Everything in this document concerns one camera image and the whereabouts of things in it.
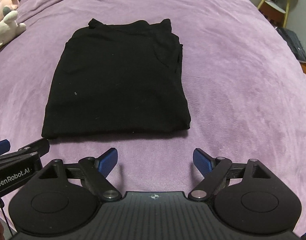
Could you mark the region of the black garment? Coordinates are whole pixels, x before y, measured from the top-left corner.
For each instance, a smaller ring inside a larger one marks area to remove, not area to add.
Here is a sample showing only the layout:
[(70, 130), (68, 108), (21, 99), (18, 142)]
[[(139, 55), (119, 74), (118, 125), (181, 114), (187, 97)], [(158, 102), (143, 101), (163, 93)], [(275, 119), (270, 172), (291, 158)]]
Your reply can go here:
[(189, 129), (182, 58), (183, 46), (168, 18), (122, 25), (91, 20), (65, 44), (42, 137)]

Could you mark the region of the purple duvet bed cover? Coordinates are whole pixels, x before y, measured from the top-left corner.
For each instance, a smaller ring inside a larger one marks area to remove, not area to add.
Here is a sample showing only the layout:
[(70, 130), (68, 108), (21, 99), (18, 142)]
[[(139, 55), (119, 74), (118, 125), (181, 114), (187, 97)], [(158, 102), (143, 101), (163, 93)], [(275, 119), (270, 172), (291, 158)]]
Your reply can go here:
[(306, 77), (286, 42), (249, 0), (21, 0), (26, 31), (0, 50), (0, 141), (13, 151), (41, 137), (52, 77), (66, 42), (104, 24), (171, 20), (183, 45), (190, 129), (53, 140), (43, 157), (76, 163), (111, 147), (120, 191), (189, 192), (202, 179), (193, 150), (235, 163), (256, 158), (300, 199), (306, 232)]

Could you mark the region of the white pink plush toy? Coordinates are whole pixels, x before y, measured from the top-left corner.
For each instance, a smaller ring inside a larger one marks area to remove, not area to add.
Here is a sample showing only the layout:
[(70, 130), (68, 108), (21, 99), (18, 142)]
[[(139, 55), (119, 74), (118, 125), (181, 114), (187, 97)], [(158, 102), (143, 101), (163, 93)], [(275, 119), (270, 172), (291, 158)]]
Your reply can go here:
[(9, 12), (0, 21), (0, 49), (26, 31), (25, 23), (17, 23), (18, 12)]

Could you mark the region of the dark grey bag on floor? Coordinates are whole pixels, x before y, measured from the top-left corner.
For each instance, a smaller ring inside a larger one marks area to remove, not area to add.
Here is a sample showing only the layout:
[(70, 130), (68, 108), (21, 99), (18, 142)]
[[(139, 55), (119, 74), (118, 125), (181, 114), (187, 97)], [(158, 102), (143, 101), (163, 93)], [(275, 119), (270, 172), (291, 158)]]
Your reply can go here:
[(306, 52), (302, 46), (297, 34), (283, 27), (275, 27), (278, 34), (283, 38), (283, 40), (288, 44), (295, 58), (302, 63), (306, 63)]

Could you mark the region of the yellow side table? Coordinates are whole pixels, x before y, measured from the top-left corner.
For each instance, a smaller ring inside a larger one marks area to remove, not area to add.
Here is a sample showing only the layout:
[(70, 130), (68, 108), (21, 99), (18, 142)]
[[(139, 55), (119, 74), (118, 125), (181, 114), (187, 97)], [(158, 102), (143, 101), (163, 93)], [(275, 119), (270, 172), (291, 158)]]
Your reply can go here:
[(257, 9), (267, 18), (268, 21), (286, 28), (291, 0), (260, 0)]

